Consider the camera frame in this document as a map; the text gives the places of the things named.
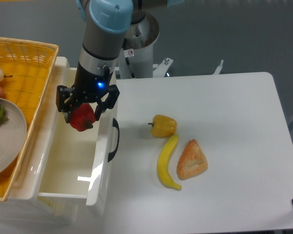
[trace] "metal bracket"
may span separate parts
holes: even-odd
[[[153,71],[153,78],[164,77],[173,62],[174,60],[171,58],[164,59],[163,62]]]

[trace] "blue led light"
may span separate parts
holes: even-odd
[[[100,89],[104,88],[104,83],[98,82],[98,87],[99,87]]]

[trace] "wicker basket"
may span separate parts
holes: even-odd
[[[25,143],[17,158],[0,173],[0,201],[6,201],[33,133],[41,102],[59,47],[36,41],[0,38],[0,68],[6,77],[0,82],[5,99],[15,103],[27,123]]]

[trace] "pastry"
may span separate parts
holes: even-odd
[[[178,177],[189,179],[203,173],[208,167],[206,157],[195,139],[185,146],[177,165]]]

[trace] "white cabinet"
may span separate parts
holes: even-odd
[[[0,219],[71,223],[80,206],[102,216],[112,163],[107,158],[118,137],[117,104],[93,129],[81,133],[68,126],[56,108],[56,87],[71,86],[75,73],[66,58],[57,58],[20,174],[8,200],[0,202]]]

